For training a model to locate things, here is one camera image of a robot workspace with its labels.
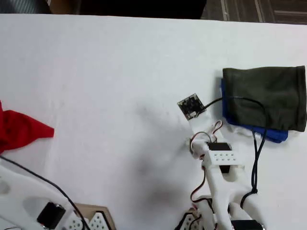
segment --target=small circuit board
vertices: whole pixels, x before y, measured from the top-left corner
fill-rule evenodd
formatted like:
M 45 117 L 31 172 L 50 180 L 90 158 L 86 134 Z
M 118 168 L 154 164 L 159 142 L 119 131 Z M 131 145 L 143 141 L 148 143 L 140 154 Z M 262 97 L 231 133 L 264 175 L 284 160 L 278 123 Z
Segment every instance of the small circuit board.
M 206 110 L 196 93 L 178 102 L 177 105 L 187 120 L 198 117 L 199 114 Z

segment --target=white plastic part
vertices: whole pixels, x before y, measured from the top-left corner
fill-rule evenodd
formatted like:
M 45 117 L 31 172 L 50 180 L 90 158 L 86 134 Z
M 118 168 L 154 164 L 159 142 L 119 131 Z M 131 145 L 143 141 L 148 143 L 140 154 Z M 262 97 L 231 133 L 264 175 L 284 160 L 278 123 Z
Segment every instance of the white plastic part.
M 194 151 L 199 151 L 199 155 L 205 154 L 202 165 L 206 170 L 206 178 L 211 191 L 212 206 L 216 214 L 218 230 L 232 230 L 231 216 L 229 216 L 227 211 L 228 205 L 231 203 L 240 204 L 243 195 L 251 191 L 250 180 L 246 177 L 243 157 L 234 150 L 208 151 L 206 144 L 201 141 L 195 141 L 193 147 Z M 221 160 L 222 158 L 224 158 L 224 161 L 227 160 L 228 163 L 224 163 Z M 230 165 L 227 175 L 222 174 L 220 165 Z M 204 227 L 207 226 L 207 229 L 212 229 L 213 214 L 211 210 L 208 212 L 207 201 L 203 200 L 196 203 L 196 205 L 203 217 L 211 216 L 210 218 L 203 218 L 203 225 Z M 260 224 L 263 224 L 266 229 L 269 229 L 265 218 L 265 210 L 261 209 L 257 194 L 246 198 L 243 206 L 244 210 L 236 205 L 232 205 L 231 208 L 235 209 L 233 211 L 235 215 L 246 219 L 255 219 Z
M 82 230 L 83 224 L 82 221 L 77 215 L 72 212 L 70 216 L 67 218 L 64 226 L 61 230 Z
M 106 220 L 100 212 L 95 213 L 89 223 L 89 227 L 91 230 L 109 230 Z
M 203 159 L 205 167 L 214 165 L 244 165 L 244 159 L 236 151 L 207 151 Z
M 194 220 L 194 216 L 193 214 L 187 214 L 185 219 L 183 220 L 183 223 L 180 227 L 180 230 L 188 230 L 190 227 L 191 222 Z M 199 224 L 197 221 L 195 221 L 192 226 L 191 226 L 191 230 L 199 230 Z
M 15 173 L 2 165 L 0 165 L 0 178 L 2 185 L 5 184 L 6 187 L 0 194 L 0 217 L 12 223 L 13 226 L 23 230 L 44 229 L 25 209 L 24 204 L 28 199 L 45 199 L 66 209 L 56 230 L 61 229 L 60 227 L 73 211 L 68 200 L 60 192 L 38 179 Z
M 201 202 L 198 202 L 195 204 L 198 208 L 198 211 L 201 213 L 202 218 L 202 227 L 204 227 L 206 230 L 213 230 L 214 225 L 216 223 L 216 216 L 212 213 L 212 210 L 206 200 L 203 200 Z
M 201 155 L 206 155 L 209 151 L 209 147 L 204 139 L 195 138 L 191 143 L 191 149 L 193 151 L 192 156 L 198 159 Z

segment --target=dark floor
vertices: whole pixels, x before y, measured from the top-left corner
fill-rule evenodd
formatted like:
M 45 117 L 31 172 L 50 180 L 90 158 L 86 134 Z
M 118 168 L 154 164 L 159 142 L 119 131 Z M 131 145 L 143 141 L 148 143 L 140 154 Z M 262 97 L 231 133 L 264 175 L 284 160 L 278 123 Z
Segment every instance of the dark floor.
M 208 0 L 201 19 L 307 24 L 307 0 Z

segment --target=dark green fabric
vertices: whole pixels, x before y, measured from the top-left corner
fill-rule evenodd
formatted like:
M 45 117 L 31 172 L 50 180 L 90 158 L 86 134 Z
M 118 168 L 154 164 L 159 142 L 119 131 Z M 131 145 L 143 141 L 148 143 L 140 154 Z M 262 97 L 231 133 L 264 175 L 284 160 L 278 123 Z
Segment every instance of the dark green fabric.
M 268 128 L 297 130 L 306 127 L 305 66 L 223 69 L 227 96 L 261 102 L 268 113 Z M 263 110 L 255 103 L 229 100 L 228 111 L 242 125 L 265 127 Z

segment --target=brown wire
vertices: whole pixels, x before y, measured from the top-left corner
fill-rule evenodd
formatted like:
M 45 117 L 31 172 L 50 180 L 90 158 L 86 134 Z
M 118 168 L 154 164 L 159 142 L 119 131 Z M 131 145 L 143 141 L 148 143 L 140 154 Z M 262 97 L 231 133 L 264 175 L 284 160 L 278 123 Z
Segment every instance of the brown wire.
M 205 184 L 205 181 L 206 181 L 206 171 L 205 171 L 205 168 L 204 168 L 204 167 L 202 167 L 202 169 L 203 169 L 203 180 L 202 180 L 202 183 L 201 183 L 197 188 L 195 188 L 195 189 L 191 192 L 190 199 L 191 199 L 191 201 L 192 201 L 193 203 L 198 203 L 198 202 L 201 202 L 201 201 L 203 201 L 203 200 L 206 200 L 206 201 L 208 202 L 209 207 L 210 207 L 211 210 L 212 210 L 212 213 L 214 213 L 214 210 L 213 210 L 213 207 L 212 207 L 212 203 L 211 203 L 211 200 L 210 200 L 209 198 L 203 197 L 203 198 L 199 198 L 199 199 L 197 199 L 197 200 L 193 200 L 193 198 L 192 198 L 193 195 L 194 195 L 198 190 L 200 190 L 200 189 L 203 187 L 203 185 Z
M 217 125 L 219 122 L 221 122 L 221 126 L 218 127 L 218 128 L 216 129 L 216 125 Z M 213 132 L 212 132 L 212 135 L 213 135 L 214 138 L 215 138 L 215 141 L 214 141 L 214 142 L 217 142 L 217 137 L 216 137 L 216 135 L 215 135 L 215 132 L 216 132 L 217 130 L 219 130 L 222 126 L 223 126 L 222 120 L 218 120 L 217 122 L 215 122 L 215 124 L 214 124 L 214 129 L 213 129 Z
M 191 139 L 190 139 L 190 145 L 189 145 L 190 153 L 193 153 L 192 141 L 193 141 L 193 140 L 195 139 L 195 137 L 196 137 L 198 134 L 200 134 L 200 133 L 206 134 L 207 137 L 209 138 L 210 142 L 212 142 L 211 137 L 209 136 L 208 133 L 206 133 L 206 132 L 197 132 L 197 133 L 195 133 L 195 134 L 191 137 Z

